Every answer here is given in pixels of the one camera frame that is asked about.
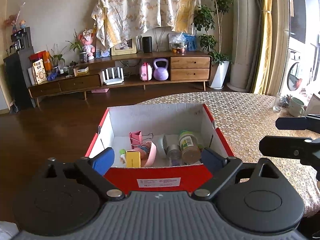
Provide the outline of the white standing air conditioner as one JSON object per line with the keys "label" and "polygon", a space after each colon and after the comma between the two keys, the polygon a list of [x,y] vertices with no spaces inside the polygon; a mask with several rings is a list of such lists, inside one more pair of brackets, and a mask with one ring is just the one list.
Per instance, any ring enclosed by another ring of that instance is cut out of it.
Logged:
{"label": "white standing air conditioner", "polygon": [[259,5],[257,0],[233,0],[233,50],[230,81],[227,86],[247,92],[257,40]]}

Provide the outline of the yellow box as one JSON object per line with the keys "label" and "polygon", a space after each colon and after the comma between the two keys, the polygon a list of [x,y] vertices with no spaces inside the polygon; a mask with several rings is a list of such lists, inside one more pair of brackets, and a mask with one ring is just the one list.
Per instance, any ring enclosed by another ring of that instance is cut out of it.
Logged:
{"label": "yellow box", "polygon": [[140,168],[141,157],[139,151],[126,151],[125,154],[126,167],[128,168]]}

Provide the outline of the green toy piece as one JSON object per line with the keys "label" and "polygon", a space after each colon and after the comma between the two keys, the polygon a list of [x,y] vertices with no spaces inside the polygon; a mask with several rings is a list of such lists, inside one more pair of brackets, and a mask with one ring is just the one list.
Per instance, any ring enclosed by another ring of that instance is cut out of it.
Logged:
{"label": "green toy piece", "polygon": [[125,149],[121,149],[119,151],[119,154],[120,154],[121,163],[126,165],[126,150]]}

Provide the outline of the purple kettlebell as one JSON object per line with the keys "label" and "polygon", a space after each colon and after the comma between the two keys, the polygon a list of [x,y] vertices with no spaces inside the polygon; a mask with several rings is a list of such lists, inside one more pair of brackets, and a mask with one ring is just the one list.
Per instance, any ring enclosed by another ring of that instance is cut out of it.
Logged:
{"label": "purple kettlebell", "polygon": [[[157,65],[157,63],[163,63],[164,66],[159,67]],[[169,77],[168,65],[169,65],[169,61],[167,59],[164,59],[164,58],[154,59],[154,61],[153,61],[153,67],[154,67],[153,77],[157,81],[166,81],[168,79],[168,77]]]}

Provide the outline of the pink binder clip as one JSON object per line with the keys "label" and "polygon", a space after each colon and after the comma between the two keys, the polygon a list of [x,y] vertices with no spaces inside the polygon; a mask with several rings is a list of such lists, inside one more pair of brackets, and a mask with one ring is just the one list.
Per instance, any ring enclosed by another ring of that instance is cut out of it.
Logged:
{"label": "pink binder clip", "polygon": [[144,142],[152,140],[153,137],[154,137],[153,133],[149,133],[147,135],[142,135],[141,131],[130,132],[129,139],[130,139],[131,148],[134,149],[134,148],[142,145]]}

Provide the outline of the pink bowl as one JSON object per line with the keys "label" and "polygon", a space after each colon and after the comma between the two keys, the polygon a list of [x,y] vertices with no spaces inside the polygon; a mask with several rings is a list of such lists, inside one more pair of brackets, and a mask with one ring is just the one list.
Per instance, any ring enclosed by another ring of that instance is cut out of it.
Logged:
{"label": "pink bowl", "polygon": [[146,141],[133,150],[140,153],[141,167],[151,167],[155,162],[157,147],[152,141]]}

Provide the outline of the long wooden tv console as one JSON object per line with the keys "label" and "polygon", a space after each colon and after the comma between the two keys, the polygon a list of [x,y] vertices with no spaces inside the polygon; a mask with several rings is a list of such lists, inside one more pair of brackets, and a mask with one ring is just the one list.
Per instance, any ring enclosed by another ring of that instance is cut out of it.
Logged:
{"label": "long wooden tv console", "polygon": [[[142,71],[125,77],[124,61],[137,60],[135,67]],[[75,76],[57,77],[29,87],[30,96],[39,104],[42,96],[56,96],[83,92],[87,98],[90,90],[118,87],[160,85],[166,83],[206,82],[211,77],[212,57],[191,51],[183,54],[170,51],[111,56],[82,63],[75,67]]]}

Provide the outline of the floral hanging cloth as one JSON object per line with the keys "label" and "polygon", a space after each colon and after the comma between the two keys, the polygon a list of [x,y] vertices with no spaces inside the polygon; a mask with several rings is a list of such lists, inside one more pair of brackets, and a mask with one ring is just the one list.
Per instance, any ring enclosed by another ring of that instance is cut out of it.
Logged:
{"label": "floral hanging cloth", "polygon": [[98,0],[92,11],[96,38],[104,49],[155,28],[188,33],[201,0]]}

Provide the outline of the round silver toy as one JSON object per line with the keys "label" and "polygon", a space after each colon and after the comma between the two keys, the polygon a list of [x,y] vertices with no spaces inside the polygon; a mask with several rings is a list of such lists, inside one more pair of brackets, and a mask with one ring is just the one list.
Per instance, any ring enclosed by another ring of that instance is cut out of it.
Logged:
{"label": "round silver toy", "polygon": [[167,157],[166,149],[169,146],[169,144],[168,144],[168,140],[167,140],[166,135],[163,134],[160,136],[160,139],[158,141],[158,146],[159,146],[159,152],[161,153],[162,158],[164,158],[164,156]]}

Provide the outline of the black cabinet with coffee machine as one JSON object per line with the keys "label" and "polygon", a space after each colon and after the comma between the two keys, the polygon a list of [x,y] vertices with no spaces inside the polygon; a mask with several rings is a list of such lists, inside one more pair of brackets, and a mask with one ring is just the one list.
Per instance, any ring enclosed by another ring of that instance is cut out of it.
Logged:
{"label": "black cabinet with coffee machine", "polygon": [[35,107],[28,88],[31,86],[28,69],[32,67],[29,57],[34,54],[30,28],[25,27],[11,35],[12,44],[4,59],[5,74],[10,91],[19,110]]}

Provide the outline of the clear jar green label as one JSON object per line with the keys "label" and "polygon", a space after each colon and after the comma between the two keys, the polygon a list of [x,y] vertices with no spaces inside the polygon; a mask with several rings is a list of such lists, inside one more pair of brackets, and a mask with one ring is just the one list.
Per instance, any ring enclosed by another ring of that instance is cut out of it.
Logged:
{"label": "clear jar green label", "polygon": [[201,151],[198,146],[197,137],[191,131],[182,131],[179,134],[178,142],[181,150],[182,160],[186,164],[194,164],[200,160]]}

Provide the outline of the clear drinking glass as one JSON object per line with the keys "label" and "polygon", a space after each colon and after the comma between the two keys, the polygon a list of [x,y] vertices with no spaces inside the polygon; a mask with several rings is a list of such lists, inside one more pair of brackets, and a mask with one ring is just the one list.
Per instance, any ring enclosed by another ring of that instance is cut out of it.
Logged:
{"label": "clear drinking glass", "polygon": [[281,111],[281,108],[283,106],[284,103],[284,97],[281,95],[280,92],[278,92],[276,94],[276,98],[274,100],[274,104],[273,104],[273,111],[279,113]]}

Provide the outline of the plastic bag of fruit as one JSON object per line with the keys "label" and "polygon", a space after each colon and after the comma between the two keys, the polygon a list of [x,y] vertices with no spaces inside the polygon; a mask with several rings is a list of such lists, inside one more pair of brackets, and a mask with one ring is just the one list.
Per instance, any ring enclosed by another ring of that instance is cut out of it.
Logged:
{"label": "plastic bag of fruit", "polygon": [[184,34],[171,34],[169,37],[169,48],[173,53],[184,54],[187,48],[187,42]]}

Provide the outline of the pink doll figurine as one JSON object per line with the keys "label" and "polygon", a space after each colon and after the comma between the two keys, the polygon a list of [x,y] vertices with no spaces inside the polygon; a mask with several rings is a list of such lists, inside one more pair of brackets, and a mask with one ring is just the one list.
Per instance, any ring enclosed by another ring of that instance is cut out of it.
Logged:
{"label": "pink doll figurine", "polygon": [[85,29],[82,33],[78,35],[78,39],[82,44],[83,51],[86,52],[87,59],[93,60],[95,54],[94,46],[94,31],[93,29]]}

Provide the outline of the pink toy case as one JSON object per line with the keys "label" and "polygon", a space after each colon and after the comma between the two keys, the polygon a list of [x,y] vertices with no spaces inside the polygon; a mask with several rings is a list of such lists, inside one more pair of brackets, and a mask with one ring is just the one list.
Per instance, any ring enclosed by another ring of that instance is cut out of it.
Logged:
{"label": "pink toy case", "polygon": [[147,62],[143,62],[139,68],[139,77],[142,81],[150,81],[152,79],[152,66]]}

